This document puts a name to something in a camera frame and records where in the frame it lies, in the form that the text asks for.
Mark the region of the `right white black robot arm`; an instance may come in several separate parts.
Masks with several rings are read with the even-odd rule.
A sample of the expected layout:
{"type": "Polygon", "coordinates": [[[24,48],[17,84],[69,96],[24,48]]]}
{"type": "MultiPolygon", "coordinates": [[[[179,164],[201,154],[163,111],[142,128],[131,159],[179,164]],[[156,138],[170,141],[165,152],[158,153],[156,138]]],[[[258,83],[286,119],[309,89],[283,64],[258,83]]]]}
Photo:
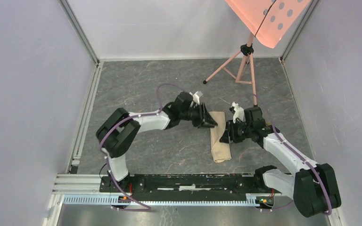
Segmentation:
{"type": "Polygon", "coordinates": [[[278,128],[268,124],[260,107],[243,109],[233,103],[232,120],[226,121],[220,142],[240,143],[250,139],[276,157],[288,170],[283,173],[273,165],[254,172],[253,185],[259,192],[274,189],[289,197],[304,217],[331,214],[342,204],[334,169],[319,164],[297,150],[278,128]]]}

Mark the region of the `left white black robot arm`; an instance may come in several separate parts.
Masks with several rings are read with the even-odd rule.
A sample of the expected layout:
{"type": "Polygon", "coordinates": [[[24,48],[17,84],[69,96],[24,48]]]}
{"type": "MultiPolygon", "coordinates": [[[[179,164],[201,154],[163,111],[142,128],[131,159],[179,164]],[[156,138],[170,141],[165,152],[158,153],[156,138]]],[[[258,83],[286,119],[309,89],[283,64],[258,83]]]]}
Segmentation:
{"type": "Polygon", "coordinates": [[[181,92],[174,101],[153,112],[133,113],[118,108],[99,127],[96,138],[107,158],[111,186],[116,191],[123,192],[129,187],[125,154],[137,134],[171,129],[180,121],[190,121],[196,128],[214,128],[218,125],[205,104],[199,101],[200,94],[181,92]]]}

